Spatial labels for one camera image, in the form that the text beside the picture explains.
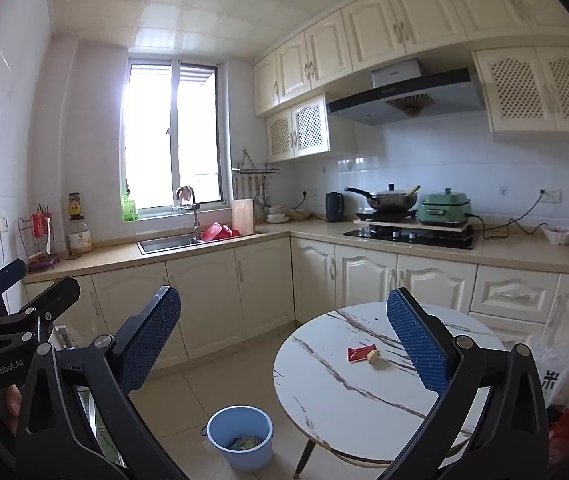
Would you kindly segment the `person left hand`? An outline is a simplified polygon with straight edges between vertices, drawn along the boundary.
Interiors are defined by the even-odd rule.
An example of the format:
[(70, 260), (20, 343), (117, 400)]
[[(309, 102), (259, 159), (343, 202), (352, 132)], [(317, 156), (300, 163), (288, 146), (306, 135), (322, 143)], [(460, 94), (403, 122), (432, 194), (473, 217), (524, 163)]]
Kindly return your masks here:
[(22, 392), (16, 385), (12, 385), (4, 390), (0, 399), (4, 402), (4, 408), (0, 412), (1, 427), (9, 429), (12, 434), (15, 434), (21, 411)]

